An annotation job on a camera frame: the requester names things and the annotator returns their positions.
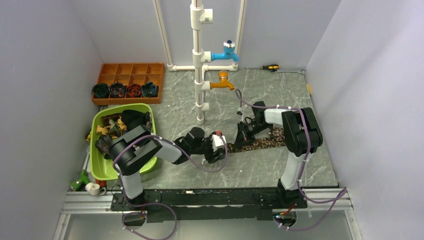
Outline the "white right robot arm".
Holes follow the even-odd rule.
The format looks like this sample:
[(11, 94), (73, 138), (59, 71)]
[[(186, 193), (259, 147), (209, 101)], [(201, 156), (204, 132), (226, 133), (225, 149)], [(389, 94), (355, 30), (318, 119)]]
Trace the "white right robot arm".
[(243, 147), (253, 147), (257, 142), (255, 135), (266, 129), (273, 130), (276, 125), (282, 126), (289, 154), (273, 201), (282, 208), (302, 202), (304, 196), (299, 187), (303, 171), (312, 154), (323, 144), (323, 135), (312, 108), (270, 108), (263, 101), (258, 101), (252, 105), (252, 111), (255, 118), (249, 123), (241, 121), (237, 124), (237, 136), (232, 148), (241, 150)]

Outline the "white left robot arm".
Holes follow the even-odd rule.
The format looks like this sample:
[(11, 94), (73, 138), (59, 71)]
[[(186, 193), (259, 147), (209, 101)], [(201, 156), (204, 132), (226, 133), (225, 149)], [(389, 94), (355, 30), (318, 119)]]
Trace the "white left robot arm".
[(145, 202), (140, 170), (152, 158), (180, 165), (192, 162), (192, 155), (202, 155), (208, 163), (215, 163), (228, 158), (229, 147), (219, 131), (206, 136), (203, 129), (193, 127), (186, 135), (171, 141), (141, 124), (114, 140), (109, 154), (122, 188), (123, 202), (129, 209), (137, 210)]

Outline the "brown floral tie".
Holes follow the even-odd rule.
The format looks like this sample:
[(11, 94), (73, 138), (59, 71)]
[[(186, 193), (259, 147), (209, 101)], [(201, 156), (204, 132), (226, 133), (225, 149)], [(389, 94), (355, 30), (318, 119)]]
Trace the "brown floral tie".
[(267, 137), (259, 138), (251, 141), (229, 143), (229, 153), (241, 153), (254, 150), (271, 149), (286, 146), (285, 134), (282, 128), (274, 128), (267, 133)]

